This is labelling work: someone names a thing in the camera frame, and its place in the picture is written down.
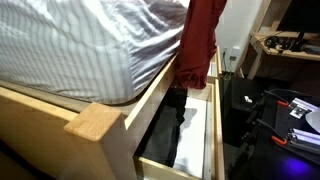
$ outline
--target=cable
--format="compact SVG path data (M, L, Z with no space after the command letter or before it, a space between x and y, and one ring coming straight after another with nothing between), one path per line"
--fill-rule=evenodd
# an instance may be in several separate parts
M272 96L275 96L275 97L277 97L278 99L280 99L281 101L286 102L287 104L289 104L289 102L288 102L287 100L285 100L284 98L280 97L279 95L277 95L277 94L275 94L275 93L273 93L273 92L271 92L271 91L265 90L264 92L265 92L266 94L270 94L270 95L272 95Z
M309 96L309 97L314 97L316 99L320 99L320 97L312 96L310 94L305 94L305 93L302 93L302 92L299 92L299 91L295 91L295 90L290 90L290 89L272 89L272 90L269 90L269 91L270 92L275 92L275 91L291 92L291 93L294 93L294 94L300 94L302 96Z
M275 74L273 74L273 75L271 75L271 76L268 75L266 78L277 77L277 76L279 76L280 74L282 74L285 70L286 70L285 68L282 68L281 71L279 71L279 72L277 72L277 73L275 73Z
M228 69L229 69L229 72L224 76L224 80L231 80L232 78L232 61L229 62L229 65L228 65Z
M259 123L260 126L263 125L263 127L265 127L265 128L267 128L267 129L269 129L270 131L272 131L273 134L277 135L277 136L278 136L279 138L281 138L282 140L285 140L285 139L281 136L281 134L279 134L273 127L271 127L271 126L270 126L269 124L267 124L266 122L262 121L261 119L257 119L256 121Z
M223 61L223 64L224 64L224 70L227 71L226 52L223 52L223 54L222 54L222 61Z

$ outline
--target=open drawer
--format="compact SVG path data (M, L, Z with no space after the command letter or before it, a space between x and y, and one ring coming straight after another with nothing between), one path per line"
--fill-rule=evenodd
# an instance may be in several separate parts
M224 179L223 142L219 82L203 90L189 90L188 96L206 102L205 146L202 179ZM200 179L142 157L134 157L137 175L146 179Z

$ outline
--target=red cloth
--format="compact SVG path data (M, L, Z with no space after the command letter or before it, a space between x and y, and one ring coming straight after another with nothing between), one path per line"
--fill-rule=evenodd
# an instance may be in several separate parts
M210 60L216 52L215 28L227 0L191 0L176 64L182 88L206 86Z

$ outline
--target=mattress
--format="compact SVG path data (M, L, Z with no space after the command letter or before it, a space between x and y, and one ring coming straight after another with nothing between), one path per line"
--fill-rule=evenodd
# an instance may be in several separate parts
M187 4L0 0L0 79L89 102L132 100L176 52Z

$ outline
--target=wall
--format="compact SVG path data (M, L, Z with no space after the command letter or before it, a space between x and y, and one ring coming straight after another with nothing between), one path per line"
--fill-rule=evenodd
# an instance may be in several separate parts
M216 44L220 46L221 53L223 53L224 47L229 48L225 58L227 71L229 72L236 70L262 1L263 0L228 0L224 12L220 17L220 22L216 28ZM236 61L229 61L233 47L239 47L240 54Z

